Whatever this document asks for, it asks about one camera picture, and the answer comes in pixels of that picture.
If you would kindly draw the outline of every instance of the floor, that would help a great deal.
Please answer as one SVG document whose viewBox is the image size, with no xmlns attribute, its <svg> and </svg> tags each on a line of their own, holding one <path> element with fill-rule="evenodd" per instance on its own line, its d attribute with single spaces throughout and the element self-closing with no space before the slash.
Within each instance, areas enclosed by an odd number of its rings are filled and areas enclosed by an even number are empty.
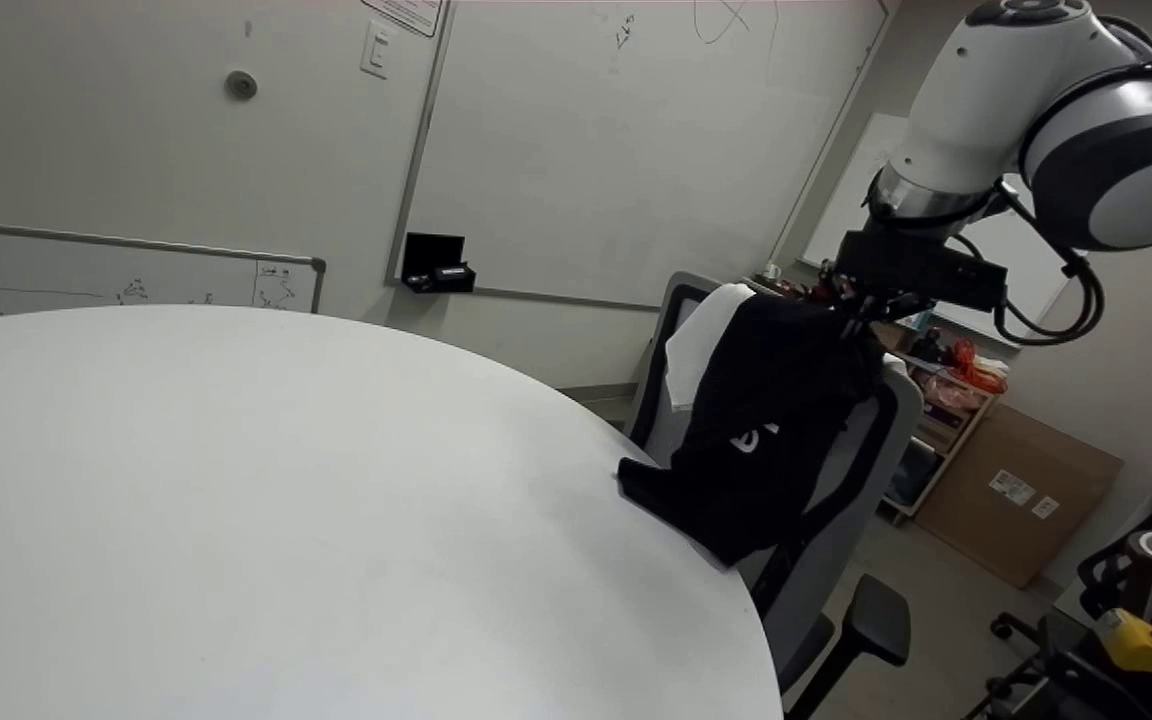
<svg viewBox="0 0 1152 720">
<path fill-rule="evenodd" d="M 887 520 L 870 520 L 829 599 L 829 617 L 845 617 L 864 570 L 906 595 L 912 657 L 903 668 L 854 658 L 817 720 L 958 720 L 979 701 L 985 681 L 1006 673 L 1029 650 L 1022 641 L 1002 643 L 987 637 L 987 619 L 995 612 L 1030 619 L 1053 606 L 1048 586 L 1017 590 L 917 523 L 892 529 Z"/>
</svg>

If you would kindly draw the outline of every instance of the white table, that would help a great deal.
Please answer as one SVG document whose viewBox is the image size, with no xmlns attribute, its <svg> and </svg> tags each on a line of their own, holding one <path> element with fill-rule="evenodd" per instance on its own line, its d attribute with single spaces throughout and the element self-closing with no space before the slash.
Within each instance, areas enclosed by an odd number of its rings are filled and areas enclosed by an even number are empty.
<svg viewBox="0 0 1152 720">
<path fill-rule="evenodd" d="M 630 450 L 343 319 L 0 319 L 0 720 L 772 720 L 736 570 Z"/>
</svg>

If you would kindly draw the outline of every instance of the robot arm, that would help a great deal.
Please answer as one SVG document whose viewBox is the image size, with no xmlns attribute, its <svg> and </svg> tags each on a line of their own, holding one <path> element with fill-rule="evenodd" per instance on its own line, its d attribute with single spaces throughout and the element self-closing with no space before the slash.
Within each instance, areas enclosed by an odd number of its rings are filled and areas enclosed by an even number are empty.
<svg viewBox="0 0 1152 720">
<path fill-rule="evenodd" d="M 998 189 L 1002 173 L 1022 173 L 1030 214 Z M 944 246 L 998 208 L 1022 211 L 1072 275 L 1087 273 L 1081 246 L 1148 246 L 1152 40 L 1081 0 L 975 8 L 934 56 L 867 208 L 837 259 L 867 303 L 1002 311 L 1002 267 Z"/>
</svg>

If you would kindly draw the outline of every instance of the black chair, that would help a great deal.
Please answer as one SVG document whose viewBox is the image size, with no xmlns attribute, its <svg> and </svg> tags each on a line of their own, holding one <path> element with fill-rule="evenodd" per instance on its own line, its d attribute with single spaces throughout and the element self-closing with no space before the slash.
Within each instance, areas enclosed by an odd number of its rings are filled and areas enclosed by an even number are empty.
<svg viewBox="0 0 1152 720">
<path fill-rule="evenodd" d="M 701 308 L 711 287 L 717 285 L 701 275 L 675 275 L 667 285 L 657 344 L 643 361 L 635 420 L 626 423 L 626 434 L 661 464 L 667 464 L 667 455 L 689 433 L 689 415 L 670 411 L 667 402 L 665 339 L 692 317 L 692 308 Z M 852 411 L 847 433 L 837 440 L 818 470 L 818 488 L 805 514 L 805 523 L 818 529 L 807 532 L 807 544 L 772 546 L 764 559 L 740 568 L 767 627 L 779 693 L 786 693 L 805 674 L 805 668 L 811 668 L 811 658 L 829 646 L 837 633 L 832 619 L 818 617 L 818 606 L 895 470 L 917 411 L 917 386 L 903 376 L 887 370 L 880 394 Z M 900 590 L 870 574 L 854 584 L 837 646 L 829 650 L 829 658 L 786 716 L 811 716 L 854 657 L 875 657 L 887 665 L 906 658 L 906 605 Z"/>
</svg>

